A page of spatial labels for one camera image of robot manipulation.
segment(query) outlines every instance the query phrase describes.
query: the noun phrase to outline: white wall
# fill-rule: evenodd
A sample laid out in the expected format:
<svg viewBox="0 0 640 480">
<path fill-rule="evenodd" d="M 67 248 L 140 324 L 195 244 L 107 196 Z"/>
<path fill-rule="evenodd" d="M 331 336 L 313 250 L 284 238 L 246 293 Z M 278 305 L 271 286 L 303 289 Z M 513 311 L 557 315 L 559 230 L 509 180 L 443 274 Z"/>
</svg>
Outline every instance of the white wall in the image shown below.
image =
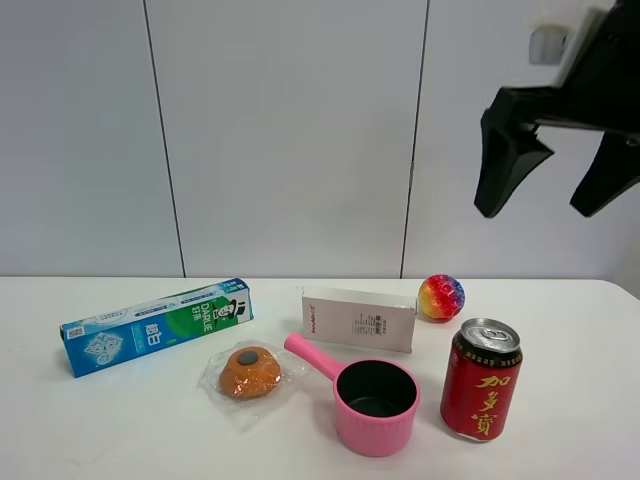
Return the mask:
<svg viewBox="0 0 640 480">
<path fill-rule="evenodd" d="M 431 0 L 404 275 L 604 277 L 638 272 L 633 238 L 640 189 L 591 219 L 569 200 L 600 135 L 541 129 L 556 154 L 515 191 L 495 219 L 473 205 L 480 118 L 502 85 L 545 85 L 554 67 L 528 64 L 533 28 L 579 18 L 576 0 Z M 629 266 L 634 261 L 635 267 Z"/>
<path fill-rule="evenodd" d="M 425 5 L 148 1 L 187 275 L 399 275 Z"/>
<path fill-rule="evenodd" d="M 0 3 L 0 275 L 181 276 L 142 3 Z"/>
</svg>

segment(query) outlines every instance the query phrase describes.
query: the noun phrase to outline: blue and green toothpaste box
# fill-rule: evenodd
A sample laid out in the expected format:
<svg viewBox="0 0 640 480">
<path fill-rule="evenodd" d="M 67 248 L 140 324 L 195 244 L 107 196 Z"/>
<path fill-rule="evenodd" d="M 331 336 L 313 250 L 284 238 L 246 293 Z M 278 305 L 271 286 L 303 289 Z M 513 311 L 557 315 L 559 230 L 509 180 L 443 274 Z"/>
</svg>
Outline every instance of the blue and green toothpaste box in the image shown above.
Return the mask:
<svg viewBox="0 0 640 480">
<path fill-rule="evenodd" d="M 76 377 L 253 319 L 236 278 L 60 327 Z"/>
</svg>

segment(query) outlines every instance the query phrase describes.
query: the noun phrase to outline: yellow chinese characters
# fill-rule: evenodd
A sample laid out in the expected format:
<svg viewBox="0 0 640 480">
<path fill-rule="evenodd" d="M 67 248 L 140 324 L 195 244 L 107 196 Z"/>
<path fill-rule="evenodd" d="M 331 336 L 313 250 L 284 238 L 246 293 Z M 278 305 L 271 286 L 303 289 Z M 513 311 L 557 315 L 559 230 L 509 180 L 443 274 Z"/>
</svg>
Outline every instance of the yellow chinese characters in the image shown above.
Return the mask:
<svg viewBox="0 0 640 480">
<path fill-rule="evenodd" d="M 471 415 L 471 418 L 478 421 L 478 431 L 476 433 L 484 433 L 485 435 L 489 435 L 489 429 L 491 428 L 491 424 L 493 421 L 498 418 L 497 415 L 476 415 L 475 413 Z"/>
<path fill-rule="evenodd" d="M 483 378 L 482 379 L 482 384 L 481 385 L 476 385 L 476 387 L 478 388 L 486 388 L 486 387 L 497 387 L 498 385 L 500 386 L 505 386 L 509 383 L 509 380 L 511 380 L 511 377 L 496 377 L 495 375 L 493 377 L 487 377 L 487 378 Z"/>
<path fill-rule="evenodd" d="M 480 411 L 486 412 L 487 410 L 491 410 L 495 407 L 496 403 L 498 403 L 498 392 L 489 392 L 487 399 L 484 401 L 484 408 Z"/>
</svg>

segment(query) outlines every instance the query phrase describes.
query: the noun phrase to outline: can lid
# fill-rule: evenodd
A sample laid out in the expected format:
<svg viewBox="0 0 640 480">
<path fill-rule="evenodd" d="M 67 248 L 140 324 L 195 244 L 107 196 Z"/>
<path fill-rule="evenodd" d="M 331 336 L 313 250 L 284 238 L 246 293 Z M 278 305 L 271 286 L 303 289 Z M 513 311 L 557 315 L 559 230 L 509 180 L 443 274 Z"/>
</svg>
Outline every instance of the can lid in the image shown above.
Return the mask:
<svg viewBox="0 0 640 480">
<path fill-rule="evenodd" d="M 520 336 L 508 325 L 491 318 L 472 318 L 460 327 L 471 345 L 498 353 L 509 353 L 520 346 Z"/>
</svg>

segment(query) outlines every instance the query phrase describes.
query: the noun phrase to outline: red can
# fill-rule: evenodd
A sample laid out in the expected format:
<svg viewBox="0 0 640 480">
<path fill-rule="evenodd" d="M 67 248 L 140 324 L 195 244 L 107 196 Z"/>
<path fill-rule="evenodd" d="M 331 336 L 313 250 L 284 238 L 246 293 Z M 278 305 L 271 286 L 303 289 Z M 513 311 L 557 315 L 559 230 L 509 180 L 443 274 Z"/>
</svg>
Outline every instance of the red can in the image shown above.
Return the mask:
<svg viewBox="0 0 640 480">
<path fill-rule="evenodd" d="M 478 441 L 502 433 L 518 379 L 520 337 L 508 325 L 472 318 L 453 337 L 440 413 L 454 432 Z"/>
</svg>

